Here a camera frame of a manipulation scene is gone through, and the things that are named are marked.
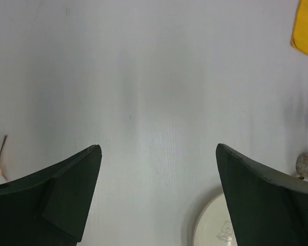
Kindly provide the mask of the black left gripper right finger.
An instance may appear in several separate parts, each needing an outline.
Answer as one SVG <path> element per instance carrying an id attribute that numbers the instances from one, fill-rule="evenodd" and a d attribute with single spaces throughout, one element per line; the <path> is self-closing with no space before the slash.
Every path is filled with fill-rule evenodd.
<path id="1" fill-rule="evenodd" d="M 222 143 L 216 160 L 238 245 L 308 245 L 308 182 Z"/>

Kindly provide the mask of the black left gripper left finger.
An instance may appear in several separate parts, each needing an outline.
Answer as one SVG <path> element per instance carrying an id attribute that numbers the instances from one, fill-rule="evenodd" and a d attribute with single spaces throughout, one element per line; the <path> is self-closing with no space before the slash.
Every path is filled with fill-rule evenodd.
<path id="1" fill-rule="evenodd" d="M 0 184 L 0 245 L 82 241 L 102 160 L 99 145 Z"/>

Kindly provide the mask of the yellow Pikachu cloth placemat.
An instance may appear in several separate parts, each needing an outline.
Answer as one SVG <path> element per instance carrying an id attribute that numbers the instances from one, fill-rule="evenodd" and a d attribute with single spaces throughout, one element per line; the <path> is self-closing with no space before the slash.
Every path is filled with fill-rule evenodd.
<path id="1" fill-rule="evenodd" d="M 299 1 L 291 36 L 291 45 L 308 55 L 308 0 Z"/>

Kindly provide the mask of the thin brown fork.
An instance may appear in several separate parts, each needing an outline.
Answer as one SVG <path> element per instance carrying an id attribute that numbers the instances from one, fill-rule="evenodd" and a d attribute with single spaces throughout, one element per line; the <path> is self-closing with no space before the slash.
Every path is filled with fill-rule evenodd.
<path id="1" fill-rule="evenodd" d="M 0 147 L 0 175 L 2 176 L 2 178 L 6 182 L 9 182 L 9 178 L 7 177 L 7 175 L 4 171 L 4 168 L 3 168 L 3 152 L 4 152 L 4 147 L 5 147 L 7 138 L 8 138 L 8 135 L 5 134 L 4 137 L 3 137 L 3 142 L 2 142 L 1 147 Z"/>

